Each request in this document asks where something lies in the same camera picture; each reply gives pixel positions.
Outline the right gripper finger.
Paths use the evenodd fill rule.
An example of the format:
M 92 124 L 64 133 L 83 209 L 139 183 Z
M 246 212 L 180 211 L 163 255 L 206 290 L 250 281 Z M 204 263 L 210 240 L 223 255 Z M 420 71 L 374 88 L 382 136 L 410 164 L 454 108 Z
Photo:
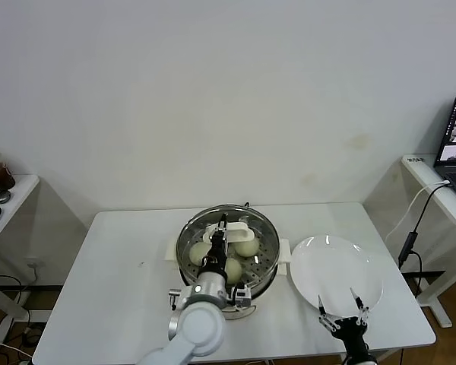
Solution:
M 369 308 L 364 305 L 360 296 L 354 291 L 353 288 L 350 288 L 350 292 L 355 300 L 356 306 L 359 310 L 356 324 L 357 325 L 367 325 L 367 319 L 369 316 Z
M 323 302 L 321 297 L 318 296 L 318 311 L 319 311 L 319 322 L 329 331 L 335 332 L 337 330 L 337 326 L 328 318 L 328 315 L 325 311 Z

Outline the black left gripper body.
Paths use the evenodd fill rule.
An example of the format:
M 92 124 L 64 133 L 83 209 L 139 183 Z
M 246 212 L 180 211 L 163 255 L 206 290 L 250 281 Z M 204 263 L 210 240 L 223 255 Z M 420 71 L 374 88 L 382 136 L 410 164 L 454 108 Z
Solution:
M 212 242 L 211 247 L 201 260 L 201 273 L 224 273 L 227 261 L 228 243 L 225 239 Z

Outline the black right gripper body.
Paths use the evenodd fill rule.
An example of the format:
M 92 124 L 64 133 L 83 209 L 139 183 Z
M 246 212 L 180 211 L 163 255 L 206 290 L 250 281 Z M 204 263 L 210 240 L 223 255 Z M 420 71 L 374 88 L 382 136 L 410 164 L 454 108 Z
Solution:
M 336 330 L 332 335 L 344 343 L 347 354 L 366 354 L 368 349 L 363 335 L 367 325 L 363 324 L 357 316 L 346 317 L 334 321 Z

